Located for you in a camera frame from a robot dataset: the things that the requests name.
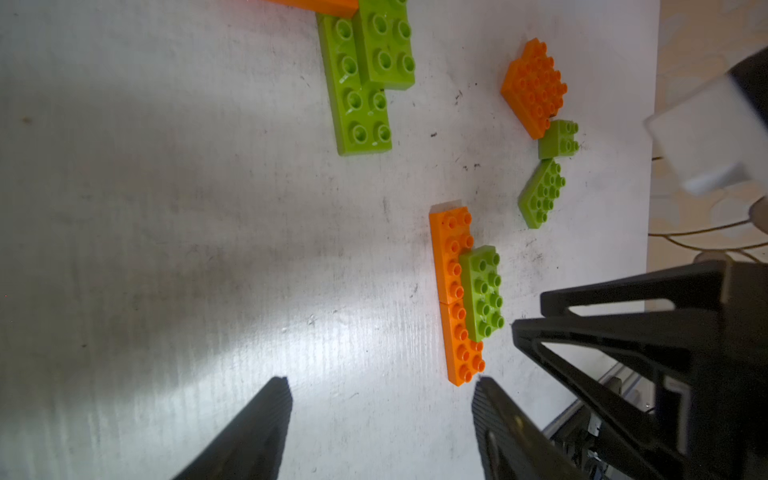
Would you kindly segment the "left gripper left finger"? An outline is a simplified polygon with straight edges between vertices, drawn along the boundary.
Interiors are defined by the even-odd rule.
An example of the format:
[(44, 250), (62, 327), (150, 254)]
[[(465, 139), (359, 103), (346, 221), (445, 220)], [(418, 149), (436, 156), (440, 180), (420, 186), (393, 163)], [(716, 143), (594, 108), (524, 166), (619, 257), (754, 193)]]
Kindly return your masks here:
[(288, 379), (273, 377), (176, 475), (178, 479), (276, 479), (293, 398)]

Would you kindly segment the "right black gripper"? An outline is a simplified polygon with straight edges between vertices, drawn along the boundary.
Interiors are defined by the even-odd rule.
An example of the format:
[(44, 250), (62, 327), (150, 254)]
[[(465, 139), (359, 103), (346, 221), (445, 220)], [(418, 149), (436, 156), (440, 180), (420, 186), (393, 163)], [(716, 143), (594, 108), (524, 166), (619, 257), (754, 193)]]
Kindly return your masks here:
[(661, 396), (645, 413), (650, 449), (633, 455), (616, 436), (619, 469), (640, 479), (766, 477), (765, 265), (707, 261), (551, 290), (540, 308), (546, 318), (514, 321), (512, 337), (543, 370), (556, 355), (599, 381), (621, 363)]

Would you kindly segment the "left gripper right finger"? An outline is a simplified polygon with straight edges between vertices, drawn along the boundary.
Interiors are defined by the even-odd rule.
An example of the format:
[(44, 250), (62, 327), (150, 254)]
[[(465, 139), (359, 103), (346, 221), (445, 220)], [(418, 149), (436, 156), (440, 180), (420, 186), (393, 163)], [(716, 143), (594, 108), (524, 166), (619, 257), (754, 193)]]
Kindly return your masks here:
[(487, 479), (584, 479), (491, 377), (475, 384), (472, 416)]

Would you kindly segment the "green brick long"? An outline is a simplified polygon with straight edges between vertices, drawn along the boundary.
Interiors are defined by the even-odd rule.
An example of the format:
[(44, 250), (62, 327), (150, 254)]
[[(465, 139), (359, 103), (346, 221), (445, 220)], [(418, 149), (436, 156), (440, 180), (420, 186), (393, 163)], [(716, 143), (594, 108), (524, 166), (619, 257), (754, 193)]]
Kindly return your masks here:
[(483, 342), (505, 325), (501, 312), (504, 301), (500, 294), (500, 260), (496, 248), (491, 245), (459, 255), (469, 338), (477, 343)]
[(363, 80), (387, 90), (415, 83), (407, 0), (359, 0), (352, 23)]

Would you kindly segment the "orange brick top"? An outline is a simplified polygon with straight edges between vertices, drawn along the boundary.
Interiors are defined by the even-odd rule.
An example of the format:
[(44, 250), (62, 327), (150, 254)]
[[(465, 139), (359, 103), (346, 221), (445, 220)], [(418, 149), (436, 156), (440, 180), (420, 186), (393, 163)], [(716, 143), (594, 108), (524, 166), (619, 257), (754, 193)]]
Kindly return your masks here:
[(435, 205), (430, 210), (436, 282), (442, 304), (452, 304), (463, 298), (459, 255), (474, 246), (470, 231), (472, 220), (469, 209), (459, 200)]

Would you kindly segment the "orange brick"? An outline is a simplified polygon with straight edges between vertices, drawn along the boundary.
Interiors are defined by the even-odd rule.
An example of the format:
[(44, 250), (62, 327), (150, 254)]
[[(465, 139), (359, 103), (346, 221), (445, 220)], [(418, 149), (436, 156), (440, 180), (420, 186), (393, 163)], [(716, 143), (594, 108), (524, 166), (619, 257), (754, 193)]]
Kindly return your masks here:
[(358, 0), (269, 0), (272, 3), (350, 19), (359, 9)]
[(472, 341), (466, 323), (467, 311), (462, 300), (440, 304), (447, 375), (455, 386), (468, 384), (485, 371), (482, 342)]
[(470, 231), (472, 220), (469, 209), (459, 200), (435, 205), (430, 210), (436, 282), (442, 304), (452, 304), (463, 298), (459, 255), (474, 246)]
[(533, 140), (544, 137), (567, 91), (547, 44), (538, 38), (529, 40), (521, 56), (510, 63), (500, 90)]

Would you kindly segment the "green brick lowest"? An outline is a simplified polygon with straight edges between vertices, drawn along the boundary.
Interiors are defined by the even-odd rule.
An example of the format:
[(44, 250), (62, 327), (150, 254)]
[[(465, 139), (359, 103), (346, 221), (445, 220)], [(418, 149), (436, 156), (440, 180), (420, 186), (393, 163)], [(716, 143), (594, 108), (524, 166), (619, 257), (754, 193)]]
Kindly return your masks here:
[(339, 155), (377, 154), (392, 149), (393, 134), (383, 89), (357, 81), (332, 83), (329, 95)]

